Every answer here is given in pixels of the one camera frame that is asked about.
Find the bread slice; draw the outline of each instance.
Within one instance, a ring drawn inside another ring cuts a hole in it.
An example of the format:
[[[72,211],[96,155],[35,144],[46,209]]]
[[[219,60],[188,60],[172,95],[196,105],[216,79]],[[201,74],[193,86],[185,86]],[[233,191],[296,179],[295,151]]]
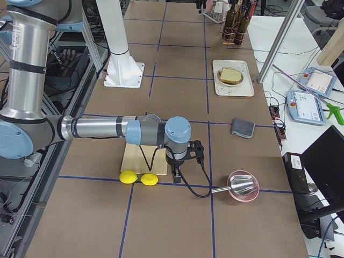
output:
[[[243,74],[232,68],[222,68],[220,71],[220,81],[230,85],[237,85],[243,81]]]

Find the green tool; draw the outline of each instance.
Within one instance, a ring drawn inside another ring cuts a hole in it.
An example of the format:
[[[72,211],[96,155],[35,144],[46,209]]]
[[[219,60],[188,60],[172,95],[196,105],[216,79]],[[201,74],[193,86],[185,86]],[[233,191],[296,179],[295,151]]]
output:
[[[293,77],[291,77],[289,74],[287,74],[286,72],[284,72],[283,70],[279,69],[277,66],[275,66],[273,64],[273,67],[276,68],[278,71],[280,71],[282,74],[284,74],[286,77],[288,77],[289,79],[291,79],[293,82],[297,83],[301,88],[303,88],[305,91],[307,91],[309,94],[311,94],[312,96],[314,96],[314,98],[320,100],[321,102],[323,102],[324,104],[326,104],[326,106],[329,109],[329,115],[327,117],[327,119],[329,119],[333,114],[335,116],[335,118],[337,119],[338,124],[340,125],[344,125],[344,119],[340,113],[340,108],[338,106],[334,106],[331,103],[325,101],[323,98],[320,98],[317,94],[315,94],[312,90],[310,90],[307,86],[303,85],[302,83],[298,82],[297,80],[295,80]]]

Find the wooden block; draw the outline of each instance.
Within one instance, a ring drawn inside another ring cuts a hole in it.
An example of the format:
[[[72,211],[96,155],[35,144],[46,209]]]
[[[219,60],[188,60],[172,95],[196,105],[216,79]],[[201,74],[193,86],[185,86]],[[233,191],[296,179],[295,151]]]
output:
[[[144,150],[148,164],[151,165],[152,156],[156,147],[154,146],[142,146]],[[132,170],[136,174],[152,173],[155,175],[167,175],[167,162],[165,160],[165,149],[158,149],[153,163],[152,171],[149,171],[144,159],[144,156],[137,145],[126,144],[122,167],[120,171]]]
[[[324,49],[319,54],[317,61],[321,66],[331,66],[338,56],[344,51],[344,22],[334,32]]]

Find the chair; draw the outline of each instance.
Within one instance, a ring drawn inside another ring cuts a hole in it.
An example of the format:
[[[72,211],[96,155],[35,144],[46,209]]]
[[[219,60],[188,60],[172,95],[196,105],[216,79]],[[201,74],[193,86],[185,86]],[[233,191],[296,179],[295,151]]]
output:
[[[305,14],[309,20],[320,25],[319,28],[312,32],[312,35],[319,35],[323,30],[336,30],[338,27],[339,20],[326,17],[324,10],[320,6],[306,7]]]

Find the gray towel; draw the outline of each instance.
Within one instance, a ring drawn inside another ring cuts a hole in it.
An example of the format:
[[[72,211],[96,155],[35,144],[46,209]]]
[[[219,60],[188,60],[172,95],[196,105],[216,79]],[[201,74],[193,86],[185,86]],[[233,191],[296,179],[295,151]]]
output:
[[[256,124],[254,122],[245,121],[240,118],[234,118],[232,134],[248,139],[252,138],[255,125]]]

